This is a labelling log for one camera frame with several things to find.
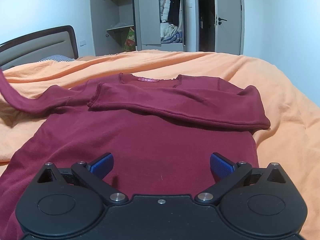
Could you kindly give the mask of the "white hanging jacket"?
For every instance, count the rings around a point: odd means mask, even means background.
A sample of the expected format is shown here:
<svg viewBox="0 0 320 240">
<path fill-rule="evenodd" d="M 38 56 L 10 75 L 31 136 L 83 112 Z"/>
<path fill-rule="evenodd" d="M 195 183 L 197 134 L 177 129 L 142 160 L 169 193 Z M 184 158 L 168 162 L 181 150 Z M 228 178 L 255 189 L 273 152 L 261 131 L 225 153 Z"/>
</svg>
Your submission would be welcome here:
<svg viewBox="0 0 320 240">
<path fill-rule="evenodd" d="M 160 20 L 162 23 L 168 21 L 170 11 L 170 0 L 159 0 L 159 13 L 160 13 Z"/>
</svg>

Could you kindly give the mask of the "dark hanging clothes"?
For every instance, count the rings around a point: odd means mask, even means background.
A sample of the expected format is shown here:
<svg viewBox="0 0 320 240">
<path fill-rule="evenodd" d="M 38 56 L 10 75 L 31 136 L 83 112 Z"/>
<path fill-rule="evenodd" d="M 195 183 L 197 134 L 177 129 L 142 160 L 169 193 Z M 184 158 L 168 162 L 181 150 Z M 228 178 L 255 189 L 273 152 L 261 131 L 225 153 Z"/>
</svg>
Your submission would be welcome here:
<svg viewBox="0 0 320 240">
<path fill-rule="evenodd" d="M 170 0 L 168 22 L 175 26 L 178 26 L 179 13 L 180 13 L 180 0 Z"/>
</svg>

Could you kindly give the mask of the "pile of folded bedding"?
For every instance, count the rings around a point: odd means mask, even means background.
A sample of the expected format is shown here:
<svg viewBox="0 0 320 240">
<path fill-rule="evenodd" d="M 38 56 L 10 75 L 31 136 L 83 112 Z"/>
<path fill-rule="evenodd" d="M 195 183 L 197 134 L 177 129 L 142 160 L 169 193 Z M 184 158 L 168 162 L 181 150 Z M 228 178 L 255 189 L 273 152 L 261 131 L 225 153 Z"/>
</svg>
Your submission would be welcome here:
<svg viewBox="0 0 320 240">
<path fill-rule="evenodd" d="M 174 24 L 160 23 L 161 44 L 182 43 L 182 31 Z"/>
</svg>

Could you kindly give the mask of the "orange bed sheet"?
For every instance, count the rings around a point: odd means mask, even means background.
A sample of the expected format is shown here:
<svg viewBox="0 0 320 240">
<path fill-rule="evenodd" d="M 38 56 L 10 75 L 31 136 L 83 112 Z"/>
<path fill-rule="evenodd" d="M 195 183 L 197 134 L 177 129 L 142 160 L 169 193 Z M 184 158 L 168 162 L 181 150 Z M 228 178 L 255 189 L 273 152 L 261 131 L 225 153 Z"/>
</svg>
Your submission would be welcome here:
<svg viewBox="0 0 320 240">
<path fill-rule="evenodd" d="M 212 76 L 240 88 L 255 86 L 271 122 L 268 131 L 253 135 L 259 164 L 282 165 L 308 207 L 302 236 L 319 239 L 319 107 L 276 66 L 243 55 L 144 50 L 85 56 L 72 62 L 36 61 L 7 69 L 4 76 L 22 96 L 36 98 L 52 85 L 72 88 L 118 73 L 153 79 Z"/>
</svg>

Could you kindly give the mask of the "checkered pillow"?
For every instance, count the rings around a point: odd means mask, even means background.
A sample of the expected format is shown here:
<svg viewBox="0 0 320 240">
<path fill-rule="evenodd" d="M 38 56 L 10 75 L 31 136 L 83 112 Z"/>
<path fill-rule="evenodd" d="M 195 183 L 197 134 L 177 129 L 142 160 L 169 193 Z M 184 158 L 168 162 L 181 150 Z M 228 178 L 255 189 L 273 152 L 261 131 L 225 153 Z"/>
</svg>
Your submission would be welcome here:
<svg viewBox="0 0 320 240">
<path fill-rule="evenodd" d="M 70 57 L 66 57 L 66 56 L 63 56 L 63 55 L 52 55 L 52 56 L 49 56 L 49 57 L 45 57 L 44 59 L 40 59 L 39 62 L 49 61 L 49 60 L 52 60 L 52 61 L 55 61 L 55 62 L 72 62 L 72 61 L 75 61 L 75 59 L 70 58 Z"/>
</svg>

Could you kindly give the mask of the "colourful bag in wardrobe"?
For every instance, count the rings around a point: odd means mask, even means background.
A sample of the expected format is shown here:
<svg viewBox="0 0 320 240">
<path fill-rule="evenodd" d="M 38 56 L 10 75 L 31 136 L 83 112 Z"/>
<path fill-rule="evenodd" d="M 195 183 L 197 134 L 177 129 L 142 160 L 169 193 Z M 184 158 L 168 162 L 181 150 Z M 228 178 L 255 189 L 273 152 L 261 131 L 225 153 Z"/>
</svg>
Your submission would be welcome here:
<svg viewBox="0 0 320 240">
<path fill-rule="evenodd" d="M 135 29 L 133 27 L 130 27 L 124 42 L 123 51 L 130 52 L 130 51 L 135 51 L 135 49 L 136 49 Z"/>
</svg>

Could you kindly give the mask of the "dark red long-sleeve sweater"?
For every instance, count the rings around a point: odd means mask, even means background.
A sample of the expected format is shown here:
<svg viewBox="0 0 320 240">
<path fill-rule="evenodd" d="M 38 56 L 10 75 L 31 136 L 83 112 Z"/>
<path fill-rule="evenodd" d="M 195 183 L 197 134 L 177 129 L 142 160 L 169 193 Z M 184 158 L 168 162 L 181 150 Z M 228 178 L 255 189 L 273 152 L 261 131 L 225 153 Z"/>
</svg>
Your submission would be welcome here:
<svg viewBox="0 0 320 240">
<path fill-rule="evenodd" d="M 1 239 L 20 237 L 16 204 L 47 162 L 69 167 L 110 152 L 107 182 L 127 195 L 197 194 L 213 182 L 214 152 L 257 166 L 253 133 L 270 126 L 254 86 L 218 77 L 117 74 L 71 89 L 51 86 L 37 99 L 1 78 L 1 94 L 16 110 L 47 117 L 1 176 Z"/>
</svg>

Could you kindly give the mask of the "grey wardrobe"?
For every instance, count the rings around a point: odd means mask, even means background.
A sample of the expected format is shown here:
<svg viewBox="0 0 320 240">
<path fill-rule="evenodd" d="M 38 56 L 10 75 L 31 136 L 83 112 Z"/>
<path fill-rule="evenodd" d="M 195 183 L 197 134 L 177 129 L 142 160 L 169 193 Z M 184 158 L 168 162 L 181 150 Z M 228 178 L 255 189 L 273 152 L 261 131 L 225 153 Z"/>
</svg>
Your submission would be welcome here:
<svg viewBox="0 0 320 240">
<path fill-rule="evenodd" d="M 185 0 L 180 0 L 182 43 L 161 44 L 159 0 L 89 0 L 94 53 L 123 52 L 130 27 L 135 29 L 136 49 L 187 51 Z"/>
</svg>

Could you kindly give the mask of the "grey room door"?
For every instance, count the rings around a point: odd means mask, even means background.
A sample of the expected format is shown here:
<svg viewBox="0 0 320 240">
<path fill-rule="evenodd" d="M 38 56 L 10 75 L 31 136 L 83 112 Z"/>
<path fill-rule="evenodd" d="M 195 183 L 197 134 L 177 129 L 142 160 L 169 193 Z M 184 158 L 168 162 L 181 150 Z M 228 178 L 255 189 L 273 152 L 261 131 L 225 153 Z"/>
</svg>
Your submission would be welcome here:
<svg viewBox="0 0 320 240">
<path fill-rule="evenodd" d="M 240 55 L 243 51 L 243 0 L 215 0 L 215 51 Z"/>
</svg>

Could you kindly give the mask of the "white wall socket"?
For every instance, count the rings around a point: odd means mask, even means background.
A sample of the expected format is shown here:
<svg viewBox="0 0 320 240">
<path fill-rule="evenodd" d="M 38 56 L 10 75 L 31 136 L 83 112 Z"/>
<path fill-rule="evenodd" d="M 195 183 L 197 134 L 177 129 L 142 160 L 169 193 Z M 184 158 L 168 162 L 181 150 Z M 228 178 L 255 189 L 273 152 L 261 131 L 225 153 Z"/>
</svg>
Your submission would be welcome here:
<svg viewBox="0 0 320 240">
<path fill-rule="evenodd" d="M 85 40 L 80 41 L 80 42 L 79 42 L 79 45 L 80 45 L 80 46 L 86 45 L 86 41 L 85 41 Z"/>
</svg>

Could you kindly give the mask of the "brown padded headboard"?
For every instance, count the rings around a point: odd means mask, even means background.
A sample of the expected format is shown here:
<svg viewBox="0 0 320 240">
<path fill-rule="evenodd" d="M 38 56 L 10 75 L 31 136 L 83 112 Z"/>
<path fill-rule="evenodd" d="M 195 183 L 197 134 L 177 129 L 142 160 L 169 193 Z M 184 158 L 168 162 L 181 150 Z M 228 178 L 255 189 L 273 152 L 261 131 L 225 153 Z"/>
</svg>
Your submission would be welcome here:
<svg viewBox="0 0 320 240">
<path fill-rule="evenodd" d="M 64 25 L 23 35 L 1 44 L 1 70 L 61 55 L 79 57 L 72 26 Z"/>
</svg>

